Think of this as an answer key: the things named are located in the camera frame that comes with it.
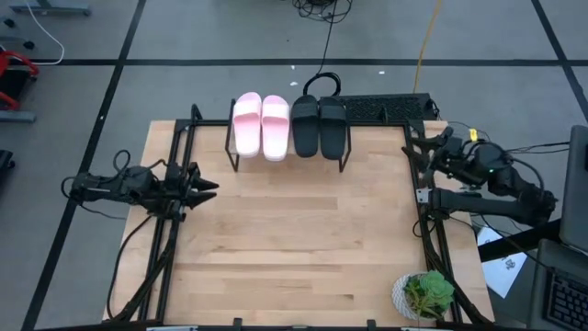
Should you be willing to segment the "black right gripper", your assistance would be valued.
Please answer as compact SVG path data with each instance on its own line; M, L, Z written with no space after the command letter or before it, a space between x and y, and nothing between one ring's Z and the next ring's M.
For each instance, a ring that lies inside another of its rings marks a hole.
M465 175L465 155L461 138L439 134L430 138L412 137L410 141L413 146L419 148L434 148L430 160L428 154L420 154L412 148L402 147L401 150L419 173L439 171L448 177Z

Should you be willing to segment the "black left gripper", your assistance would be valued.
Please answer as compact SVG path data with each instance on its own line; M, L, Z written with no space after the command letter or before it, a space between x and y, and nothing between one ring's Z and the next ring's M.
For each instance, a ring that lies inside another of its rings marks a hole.
M216 192L200 192L216 189L219 185L199 176L200 170L197 162L191 162L187 167L182 167L178 163L166 165L161 219L181 218L185 207L196 208L217 196Z

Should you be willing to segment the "pink rubber slide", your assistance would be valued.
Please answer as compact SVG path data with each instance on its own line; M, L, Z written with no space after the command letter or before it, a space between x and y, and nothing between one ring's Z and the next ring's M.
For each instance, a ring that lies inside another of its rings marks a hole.
M233 106L232 126L239 156L256 156L260 148L262 99L256 92L241 95Z
M262 143L266 160L282 161L288 151L290 108L280 96L270 95L262 104Z

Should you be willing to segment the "black rubber slide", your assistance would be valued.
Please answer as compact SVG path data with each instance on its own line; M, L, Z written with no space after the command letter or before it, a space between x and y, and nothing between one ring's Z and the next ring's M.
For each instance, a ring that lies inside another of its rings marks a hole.
M322 156L329 160L340 159L345 151L347 116L344 106L333 97L319 101L320 141Z
M319 110L314 96L299 97L292 105L290 122L296 154L302 158L318 151Z

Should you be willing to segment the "wooden shelf with black frame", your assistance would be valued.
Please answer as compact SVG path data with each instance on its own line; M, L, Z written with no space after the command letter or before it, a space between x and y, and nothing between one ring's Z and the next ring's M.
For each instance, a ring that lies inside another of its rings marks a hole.
M253 158L253 157L242 157L239 156L235 150L235 138L234 138L234 130L233 130L233 126L232 126L232 115L233 115L233 106L235 104L237 99L234 99L231 102L231 109L230 109L230 116L229 116L229 124L228 124L228 129L227 129L227 134L226 134L226 140L225 140L225 152L228 155L232 168L234 171L238 171L239 170L239 162L241 159L243 158ZM319 110L319 131L318 131L318 151L317 153L321 153L322 154L322 150L321 150L321 141L320 141L320 108L319 108L319 101L321 99L317 99L318 101L318 110ZM343 156L338 159L338 160L331 160L331 161L336 161L338 163L338 167L339 167L339 171L343 172L345 169L345 165L346 162L349 158L349 155L352 151L352 144L351 144L351 131L350 131L350 124L349 121L347 119L347 126L346 126L346 140L345 140L345 151ZM264 156L263 154L263 143L262 143L262 127L261 127L261 131L260 131L260 148L259 148L259 152L258 154L261 154L262 156ZM294 147L294 142L293 142L293 136L292 136L292 129L291 129L291 123L290 123L290 128L289 128L289 138L288 138L288 151L287 151L287 155L289 154L296 154L295 151L295 147Z

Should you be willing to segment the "black metal bar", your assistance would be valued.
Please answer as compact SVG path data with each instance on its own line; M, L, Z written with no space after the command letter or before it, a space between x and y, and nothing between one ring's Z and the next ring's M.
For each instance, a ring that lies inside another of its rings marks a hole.
M480 245L478 251L481 261L488 262L534 250L538 248L539 241L542 239L553 241L556 244L561 243L560 219Z

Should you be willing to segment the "green succulent in white pot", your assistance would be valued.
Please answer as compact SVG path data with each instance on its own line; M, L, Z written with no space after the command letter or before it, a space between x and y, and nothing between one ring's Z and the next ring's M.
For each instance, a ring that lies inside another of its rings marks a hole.
M421 322L444 318L454 301L454 286L437 270L406 274L391 290L391 300L404 317Z

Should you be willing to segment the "white paper sheet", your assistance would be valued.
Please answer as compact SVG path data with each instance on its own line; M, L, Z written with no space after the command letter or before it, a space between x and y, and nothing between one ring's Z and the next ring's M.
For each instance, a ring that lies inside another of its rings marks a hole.
M502 237L499 233L496 233L493 229L482 227L478 233L477 244L478 247L481 247L500 238ZM482 262L482 270L487 286L505 299L526 259L527 255L525 253L516 253Z

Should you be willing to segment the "grey laptop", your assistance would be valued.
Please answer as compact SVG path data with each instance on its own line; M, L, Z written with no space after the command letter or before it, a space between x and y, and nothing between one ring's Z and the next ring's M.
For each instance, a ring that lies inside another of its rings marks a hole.
M588 331L588 127L571 128L559 241L537 251L527 326Z

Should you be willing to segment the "black chair base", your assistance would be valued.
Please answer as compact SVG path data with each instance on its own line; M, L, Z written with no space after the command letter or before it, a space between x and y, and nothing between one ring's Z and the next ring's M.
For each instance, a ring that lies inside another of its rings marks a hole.
M13 153L7 150L0 150L0 185L4 183L10 171L15 167Z

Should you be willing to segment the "red metal cart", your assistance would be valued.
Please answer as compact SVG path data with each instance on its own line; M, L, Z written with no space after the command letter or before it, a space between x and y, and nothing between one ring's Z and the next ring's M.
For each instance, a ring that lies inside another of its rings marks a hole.
M35 82L39 67L14 51L0 51L0 122L33 123L36 115L21 109L21 98Z

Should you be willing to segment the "grey desk foot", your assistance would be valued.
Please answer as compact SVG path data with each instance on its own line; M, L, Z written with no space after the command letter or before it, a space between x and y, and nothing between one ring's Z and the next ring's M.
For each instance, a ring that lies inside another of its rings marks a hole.
M41 14L81 14L90 16L92 9L81 0L11 0L9 8L15 13L32 11Z

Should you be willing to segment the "black metal table frame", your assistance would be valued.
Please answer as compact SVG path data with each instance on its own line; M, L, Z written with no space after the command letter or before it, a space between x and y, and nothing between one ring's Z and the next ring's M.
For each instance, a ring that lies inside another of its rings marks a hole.
M201 123L192 159L217 195L187 212L149 317L168 325L406 326L396 279L426 268L400 126L355 126L345 166L295 154L232 166L226 122Z

